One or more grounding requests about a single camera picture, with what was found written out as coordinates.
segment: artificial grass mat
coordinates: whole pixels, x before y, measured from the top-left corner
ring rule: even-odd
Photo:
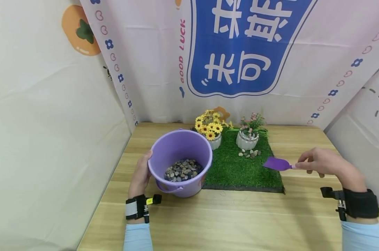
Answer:
[[[262,166],[267,157],[273,156],[266,138],[260,137],[254,148],[261,155],[251,159],[238,155],[241,151],[235,143],[238,132],[222,133],[221,145],[213,151],[203,189],[284,193],[280,173]]]

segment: hand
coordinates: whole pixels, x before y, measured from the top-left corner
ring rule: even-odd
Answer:
[[[147,167],[147,161],[152,156],[152,150],[144,154],[136,163],[134,174],[132,175],[131,184],[128,189],[128,199],[132,199],[135,196],[143,195],[147,183],[149,183],[150,172]]]
[[[308,174],[316,171],[321,178],[325,177],[325,174],[336,175],[343,188],[354,192],[366,192],[364,177],[358,169],[328,149],[316,147],[306,151],[293,169],[303,169]]]

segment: purple bucket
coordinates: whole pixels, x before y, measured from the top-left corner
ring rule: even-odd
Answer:
[[[153,144],[152,151],[153,155],[147,164],[160,191],[187,198],[196,195],[202,189],[213,156],[205,137],[191,130],[175,130],[160,137]],[[166,169],[184,158],[195,159],[203,166],[203,171],[196,177],[182,182],[165,180]]]

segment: blue banner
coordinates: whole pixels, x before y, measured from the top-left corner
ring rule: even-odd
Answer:
[[[271,92],[316,1],[191,0],[191,92],[229,98]]]

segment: black wrist strap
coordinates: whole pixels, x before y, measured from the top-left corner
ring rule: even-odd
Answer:
[[[379,217],[379,204],[371,189],[357,193],[343,188],[346,213],[353,218],[374,219]]]
[[[137,220],[145,217],[145,223],[149,223],[149,210],[147,205],[160,204],[161,195],[154,195],[153,198],[146,198],[145,195],[135,196],[125,201],[125,211],[127,220]]]
[[[333,191],[330,187],[320,189],[324,198],[333,198],[338,201],[336,212],[340,220],[346,221],[346,214],[353,218],[374,219],[379,217],[379,204],[372,190],[358,193],[343,188]]]

